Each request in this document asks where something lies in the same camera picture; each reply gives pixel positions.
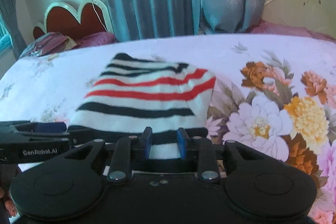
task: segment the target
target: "window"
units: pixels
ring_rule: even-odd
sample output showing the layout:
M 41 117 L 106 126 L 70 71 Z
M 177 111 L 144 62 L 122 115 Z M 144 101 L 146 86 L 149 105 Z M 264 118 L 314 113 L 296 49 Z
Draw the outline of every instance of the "window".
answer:
M 4 21 L 0 15 L 0 52 L 8 47 L 12 47 L 11 36 L 8 33 Z

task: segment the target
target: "striped sweater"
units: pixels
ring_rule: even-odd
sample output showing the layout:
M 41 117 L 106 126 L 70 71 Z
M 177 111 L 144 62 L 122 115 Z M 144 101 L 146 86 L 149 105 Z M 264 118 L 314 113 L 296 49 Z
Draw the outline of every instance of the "striped sweater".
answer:
M 91 139 L 116 142 L 153 129 L 151 159 L 179 157 L 176 130 L 206 137 L 207 110 L 215 77 L 186 63 L 135 59 L 117 54 L 76 110 L 69 130 L 92 128 Z M 77 143 L 89 141 L 76 136 Z

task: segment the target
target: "red headboard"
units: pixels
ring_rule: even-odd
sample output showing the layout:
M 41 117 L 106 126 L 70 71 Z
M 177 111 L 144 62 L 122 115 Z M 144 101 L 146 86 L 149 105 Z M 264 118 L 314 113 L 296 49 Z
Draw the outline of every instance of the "red headboard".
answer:
M 113 33 L 107 7 L 100 0 L 86 0 L 79 6 L 78 11 L 66 3 L 58 2 L 48 7 L 44 23 L 36 25 L 33 36 L 37 39 L 47 32 L 60 32 L 78 40 L 106 30 Z

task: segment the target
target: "yellow flower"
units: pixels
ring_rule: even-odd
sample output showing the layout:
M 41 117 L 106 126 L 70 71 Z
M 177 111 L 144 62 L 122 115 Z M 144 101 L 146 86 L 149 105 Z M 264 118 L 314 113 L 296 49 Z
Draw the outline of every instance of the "yellow flower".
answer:
M 319 154 L 321 147 L 328 140 L 329 121 L 325 117 L 323 108 L 310 97 L 294 97 L 288 105 L 284 106 L 284 109 L 293 120 L 291 138 L 301 133 L 307 147 Z

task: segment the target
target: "pink blanket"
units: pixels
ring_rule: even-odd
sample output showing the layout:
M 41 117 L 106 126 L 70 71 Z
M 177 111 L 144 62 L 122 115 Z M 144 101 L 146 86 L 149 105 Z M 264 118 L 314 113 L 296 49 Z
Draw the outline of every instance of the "pink blanket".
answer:
M 293 35 L 297 37 L 311 37 L 320 40 L 327 40 L 336 42 L 336 39 L 330 35 L 308 31 L 306 28 L 301 27 L 291 27 L 286 25 L 274 24 L 266 22 L 264 20 L 260 21 L 258 26 L 251 27 L 248 33 L 266 33 L 266 34 L 280 34 L 280 35 Z

